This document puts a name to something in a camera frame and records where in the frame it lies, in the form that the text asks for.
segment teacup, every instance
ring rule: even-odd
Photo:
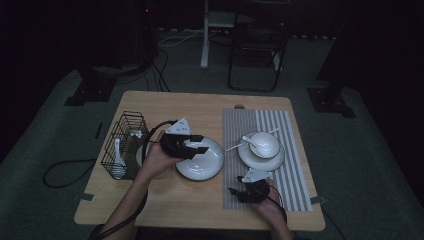
[[[278,141],[278,139],[270,133],[257,132],[250,137],[250,140],[256,143],[258,148],[262,148],[261,154],[255,146],[249,144],[250,150],[260,158],[273,158],[280,151],[280,141]]]

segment dark background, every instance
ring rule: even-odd
[[[203,1],[149,0],[155,27],[201,29]],[[210,0],[211,10],[238,1]],[[407,180],[423,202],[423,13],[421,2],[293,0],[293,36],[337,37],[318,79],[359,91]],[[144,60],[143,1],[2,0],[1,160],[55,84],[81,59],[119,67]]]

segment chair leg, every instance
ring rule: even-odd
[[[228,56],[228,75],[227,75],[227,84],[231,89],[236,89],[234,88],[234,86],[231,84],[231,74],[232,74],[232,70],[233,70],[233,54],[234,54],[234,45],[231,44],[230,47],[230,54]]]
[[[272,90],[275,89],[275,87],[277,86],[278,83],[278,78],[280,77],[280,73],[281,73],[281,67],[283,66],[283,59],[284,59],[284,53],[286,52],[286,45],[287,45],[287,39],[286,41],[284,41],[284,45],[281,48],[281,53],[280,53],[280,61],[278,63],[278,69],[277,69],[277,73],[275,74],[275,80],[274,80],[274,85],[272,86]]]

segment wooden table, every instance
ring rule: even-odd
[[[113,123],[119,120],[124,111],[141,112],[149,129],[166,120],[186,117],[193,134],[211,138],[222,146],[223,109],[233,108],[236,104],[248,109],[288,111],[309,194],[311,197],[317,196],[293,109],[287,98],[129,91],[123,95]],[[91,201],[81,200],[75,214],[78,224],[106,222],[131,184],[129,180],[111,178],[100,164],[103,154],[104,147],[85,189],[85,193],[93,195],[93,198]],[[222,171],[212,179],[192,181],[181,176],[174,167],[165,177],[152,181],[146,207],[137,218],[136,225],[249,230],[270,228],[255,211],[225,210],[222,188]],[[319,204],[313,205],[313,211],[287,212],[287,215],[291,230],[320,231],[325,227]]]

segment hand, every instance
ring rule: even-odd
[[[149,147],[146,159],[143,162],[143,166],[139,171],[139,175],[143,175],[148,178],[154,178],[155,176],[163,173],[166,169],[171,167],[177,162],[182,161],[181,158],[171,158],[162,151],[159,140],[165,131],[161,131],[156,139],[156,142],[152,142]]]
[[[267,179],[266,182],[270,186],[274,187],[274,181],[272,179]],[[280,196],[272,187],[270,187],[270,192],[268,194],[268,197],[270,197],[272,200],[274,200],[277,203],[280,202]],[[275,203],[273,203],[268,198],[266,198],[260,203],[254,203],[251,205],[271,225],[278,226],[279,224],[284,224],[284,225],[287,224],[286,221],[284,220],[283,214],[281,212],[281,208],[278,207]]]

